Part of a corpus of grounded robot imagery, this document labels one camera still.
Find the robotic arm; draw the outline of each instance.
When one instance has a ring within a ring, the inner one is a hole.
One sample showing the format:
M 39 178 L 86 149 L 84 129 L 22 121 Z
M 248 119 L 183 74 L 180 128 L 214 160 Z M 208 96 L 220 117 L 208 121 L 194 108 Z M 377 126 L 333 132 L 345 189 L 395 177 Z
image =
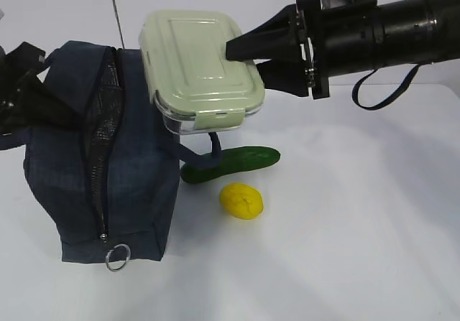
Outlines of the robotic arm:
M 268 60 L 258 64 L 267 88 L 327 98 L 335 75 L 459 59 L 460 0 L 296 0 L 228 42 L 226 58 Z

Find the food container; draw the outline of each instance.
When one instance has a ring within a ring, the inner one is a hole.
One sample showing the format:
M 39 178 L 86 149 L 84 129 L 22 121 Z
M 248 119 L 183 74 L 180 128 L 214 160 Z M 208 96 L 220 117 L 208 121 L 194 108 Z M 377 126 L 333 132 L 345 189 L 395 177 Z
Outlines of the food container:
M 150 101 L 176 134 L 238 128 L 262 107 L 265 88 L 253 61 L 225 59 L 242 32 L 215 11 L 156 11 L 139 43 Z

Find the bag handle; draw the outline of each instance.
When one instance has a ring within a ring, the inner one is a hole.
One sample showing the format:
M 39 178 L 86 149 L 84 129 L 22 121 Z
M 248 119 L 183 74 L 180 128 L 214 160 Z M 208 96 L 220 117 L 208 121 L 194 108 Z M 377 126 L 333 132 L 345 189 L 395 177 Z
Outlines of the bag handle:
M 203 170 L 215 168 L 222 162 L 221 142 L 216 132 L 210 132 L 208 134 L 212 144 L 211 155 L 196 154 L 186 146 L 172 139 L 163 139 L 160 142 L 160 147 L 196 169 Z

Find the black object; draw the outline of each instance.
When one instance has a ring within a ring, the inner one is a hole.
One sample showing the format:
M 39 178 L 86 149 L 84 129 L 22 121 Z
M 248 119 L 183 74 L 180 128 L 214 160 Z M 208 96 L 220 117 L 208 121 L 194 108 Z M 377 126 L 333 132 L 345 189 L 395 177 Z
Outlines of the black object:
M 7 55 L 0 50 L 0 135 L 31 125 L 80 126 L 81 117 L 38 79 L 46 67 L 45 52 L 27 42 Z
M 460 0 L 296 0 L 227 42 L 226 58 L 267 59 L 266 88 L 325 98 L 331 76 L 459 59 Z

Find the metal ring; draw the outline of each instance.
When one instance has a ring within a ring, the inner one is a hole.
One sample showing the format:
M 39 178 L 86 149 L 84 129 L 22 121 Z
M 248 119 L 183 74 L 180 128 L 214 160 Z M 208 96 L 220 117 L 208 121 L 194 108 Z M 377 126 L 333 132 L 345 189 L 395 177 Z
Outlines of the metal ring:
M 119 268 L 115 269 L 115 268 L 110 266 L 110 257 L 112 256 L 112 253 L 115 252 L 115 250 L 117 250 L 118 248 L 124 248 L 126 250 L 126 258 L 125 258 L 123 264 Z M 117 244 L 115 247 L 113 247 L 106 254 L 106 266 L 107 266 L 107 269 L 109 269 L 109 271 L 111 271 L 111 272 L 121 271 L 128 264 L 129 260 L 131 260 L 131 249 L 130 249 L 130 247 L 128 245 L 126 245 L 124 243 Z

